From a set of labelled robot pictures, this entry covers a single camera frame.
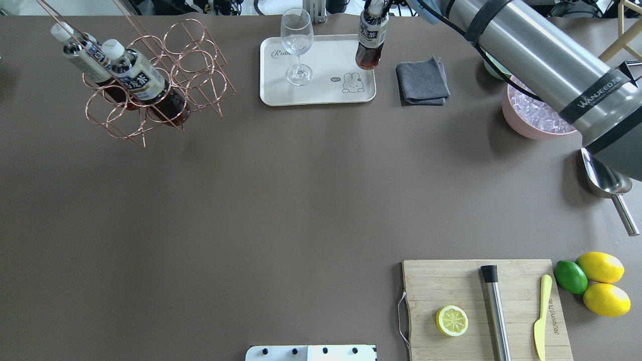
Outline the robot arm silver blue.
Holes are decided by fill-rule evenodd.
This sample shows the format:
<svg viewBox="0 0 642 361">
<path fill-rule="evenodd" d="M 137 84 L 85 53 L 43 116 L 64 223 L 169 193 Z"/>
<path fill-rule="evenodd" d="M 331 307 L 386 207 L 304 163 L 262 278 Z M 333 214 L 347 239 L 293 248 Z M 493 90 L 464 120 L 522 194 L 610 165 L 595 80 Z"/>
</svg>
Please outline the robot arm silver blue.
<svg viewBox="0 0 642 361">
<path fill-rule="evenodd" d="M 582 135 L 597 160 L 641 178 L 640 88 L 523 1 L 409 1 L 493 56 Z"/>
</svg>

